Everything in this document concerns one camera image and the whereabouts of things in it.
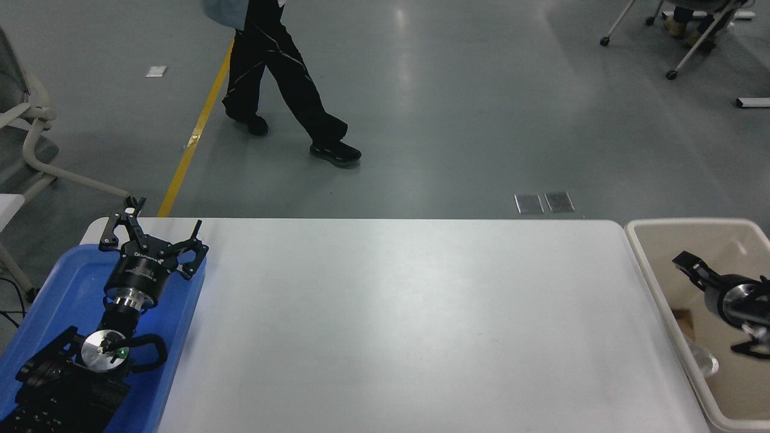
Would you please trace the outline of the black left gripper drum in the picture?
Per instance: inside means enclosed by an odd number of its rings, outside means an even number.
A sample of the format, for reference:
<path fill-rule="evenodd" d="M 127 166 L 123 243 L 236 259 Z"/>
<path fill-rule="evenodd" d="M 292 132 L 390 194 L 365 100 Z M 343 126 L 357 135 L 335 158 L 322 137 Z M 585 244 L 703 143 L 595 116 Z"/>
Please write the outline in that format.
<path fill-rule="evenodd" d="M 130 291 L 142 292 L 146 299 L 160 299 L 171 272 L 177 267 L 176 258 L 162 257 L 171 243 L 149 239 L 143 252 L 138 243 L 129 241 L 120 247 L 120 257 L 105 283 L 105 296 L 116 299 Z"/>

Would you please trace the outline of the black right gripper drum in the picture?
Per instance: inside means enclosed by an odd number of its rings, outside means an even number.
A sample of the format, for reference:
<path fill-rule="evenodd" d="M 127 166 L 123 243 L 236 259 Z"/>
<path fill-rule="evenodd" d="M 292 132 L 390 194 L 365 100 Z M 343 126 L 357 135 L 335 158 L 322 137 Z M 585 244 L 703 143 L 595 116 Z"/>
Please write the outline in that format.
<path fill-rule="evenodd" d="M 724 316 L 724 297 L 731 289 L 739 285 L 739 274 L 711 276 L 707 278 L 704 285 L 705 307 L 722 321 L 727 321 L 728 319 Z"/>

